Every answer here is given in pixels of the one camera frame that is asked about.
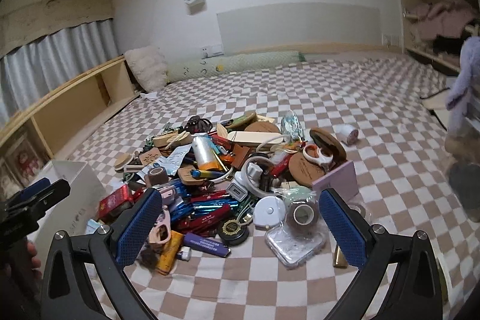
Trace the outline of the person left hand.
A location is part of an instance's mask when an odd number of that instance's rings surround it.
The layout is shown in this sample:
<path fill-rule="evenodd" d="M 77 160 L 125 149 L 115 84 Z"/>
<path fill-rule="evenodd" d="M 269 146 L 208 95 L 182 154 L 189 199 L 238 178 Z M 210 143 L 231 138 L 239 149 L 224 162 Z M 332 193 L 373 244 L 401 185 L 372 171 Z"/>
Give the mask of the person left hand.
<path fill-rule="evenodd" d="M 33 278 L 39 280 L 41 278 L 41 260 L 38 258 L 38 252 L 32 241 L 27 241 L 27 251 L 30 259 L 30 268 Z"/>

